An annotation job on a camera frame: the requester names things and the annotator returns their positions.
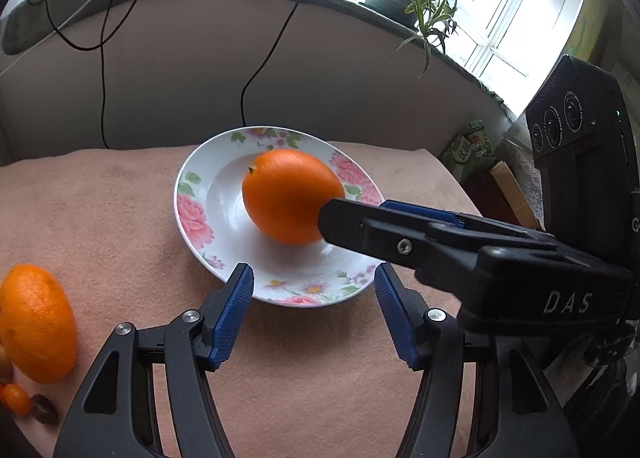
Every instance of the beige wall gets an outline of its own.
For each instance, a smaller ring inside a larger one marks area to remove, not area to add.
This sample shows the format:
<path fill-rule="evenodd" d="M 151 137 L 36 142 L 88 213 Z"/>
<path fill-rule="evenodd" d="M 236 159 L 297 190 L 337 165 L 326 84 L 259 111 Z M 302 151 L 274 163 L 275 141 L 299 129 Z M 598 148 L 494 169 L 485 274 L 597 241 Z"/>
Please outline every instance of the beige wall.
<path fill-rule="evenodd" d="M 609 16 L 615 8 L 616 0 L 582 0 L 574 28 L 562 53 L 599 64 L 609 33 Z"/>
<path fill-rule="evenodd" d="M 197 144 L 241 125 L 242 86 L 292 8 L 284 0 L 139 0 L 106 50 L 106 136 L 112 148 Z M 112 10 L 118 21 L 128 3 Z M 67 29 L 98 41 L 102 14 Z M 250 124 L 434 154 L 468 120 L 497 142 L 500 106 L 424 51 L 355 18 L 300 5 L 245 99 Z M 7 64 L 12 58 L 0 59 Z M 52 37 L 0 77 L 2 128 L 15 159 L 100 148 L 98 51 Z"/>

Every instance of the metal screw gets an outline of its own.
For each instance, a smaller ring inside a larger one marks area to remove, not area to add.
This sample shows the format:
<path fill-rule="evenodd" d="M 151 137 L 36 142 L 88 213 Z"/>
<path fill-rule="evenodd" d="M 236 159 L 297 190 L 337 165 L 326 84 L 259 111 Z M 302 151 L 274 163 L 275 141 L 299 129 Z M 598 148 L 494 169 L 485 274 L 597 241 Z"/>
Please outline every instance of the metal screw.
<path fill-rule="evenodd" d="M 118 335 L 126 335 L 133 328 L 133 324 L 131 323 L 120 323 L 116 326 L 116 333 Z"/>
<path fill-rule="evenodd" d="M 398 242 L 398 252 L 403 256 L 408 256 L 413 249 L 414 248 L 409 240 L 400 240 Z"/>
<path fill-rule="evenodd" d="M 182 314 L 182 320 L 185 323 L 195 323 L 198 319 L 200 319 L 200 312 L 197 310 L 187 310 Z"/>
<path fill-rule="evenodd" d="M 429 316 L 429 319 L 436 322 L 444 321 L 447 318 L 447 314 L 439 308 L 431 308 L 431 310 L 427 312 L 427 315 Z"/>

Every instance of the orange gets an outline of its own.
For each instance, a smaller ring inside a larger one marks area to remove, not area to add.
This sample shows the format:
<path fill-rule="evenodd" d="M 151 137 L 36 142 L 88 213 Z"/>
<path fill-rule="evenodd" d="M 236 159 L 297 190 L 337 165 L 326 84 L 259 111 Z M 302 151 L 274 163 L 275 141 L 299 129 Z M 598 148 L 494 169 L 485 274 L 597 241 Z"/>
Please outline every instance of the orange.
<path fill-rule="evenodd" d="M 242 181 L 242 199 L 251 220 L 286 244 L 321 239 L 318 215 L 332 198 L 344 198 L 333 171 L 310 154 L 292 149 L 259 155 Z"/>
<path fill-rule="evenodd" d="M 18 384 L 7 384 L 2 390 L 2 399 L 4 400 L 4 405 L 15 414 L 25 416 L 31 412 L 29 395 Z"/>
<path fill-rule="evenodd" d="M 0 402 L 2 402 L 3 406 L 9 409 L 9 406 L 4 401 L 4 385 L 3 384 L 0 384 Z"/>
<path fill-rule="evenodd" d="M 53 384 L 76 364 L 71 306 L 49 272 L 17 264 L 0 288 L 0 339 L 9 360 L 35 382 Z"/>

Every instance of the camera module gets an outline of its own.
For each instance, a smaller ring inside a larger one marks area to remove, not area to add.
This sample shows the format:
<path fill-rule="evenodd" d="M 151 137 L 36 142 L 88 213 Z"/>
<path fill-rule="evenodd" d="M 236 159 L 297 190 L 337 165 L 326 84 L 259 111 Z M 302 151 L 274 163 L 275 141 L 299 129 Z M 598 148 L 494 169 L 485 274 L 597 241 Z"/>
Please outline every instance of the camera module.
<path fill-rule="evenodd" d="M 533 137 L 533 147 L 536 148 L 536 151 L 540 151 L 542 149 L 542 130 L 539 125 L 533 125 L 531 136 Z"/>
<path fill-rule="evenodd" d="M 569 129 L 577 133 L 582 125 L 582 106 L 573 92 L 567 92 L 564 96 L 564 118 Z"/>
<path fill-rule="evenodd" d="M 562 124 L 555 108 L 549 108 L 545 112 L 545 133 L 552 148 L 557 148 L 562 142 Z"/>

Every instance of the floral plate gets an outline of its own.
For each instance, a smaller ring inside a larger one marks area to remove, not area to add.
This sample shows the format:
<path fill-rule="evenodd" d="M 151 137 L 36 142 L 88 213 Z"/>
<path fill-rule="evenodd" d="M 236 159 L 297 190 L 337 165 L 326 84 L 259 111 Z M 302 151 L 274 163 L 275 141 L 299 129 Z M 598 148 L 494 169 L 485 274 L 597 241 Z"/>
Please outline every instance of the floral plate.
<path fill-rule="evenodd" d="M 248 166 L 269 149 L 299 149 L 324 162 L 348 199 L 379 205 L 373 180 L 351 158 L 318 138 L 280 128 L 241 128 L 210 138 L 187 158 L 175 182 L 174 212 L 198 260 L 226 281 L 238 263 L 254 270 L 254 297 L 312 308 L 344 301 L 372 281 L 379 261 L 324 240 L 285 245 L 262 234 L 242 201 Z"/>

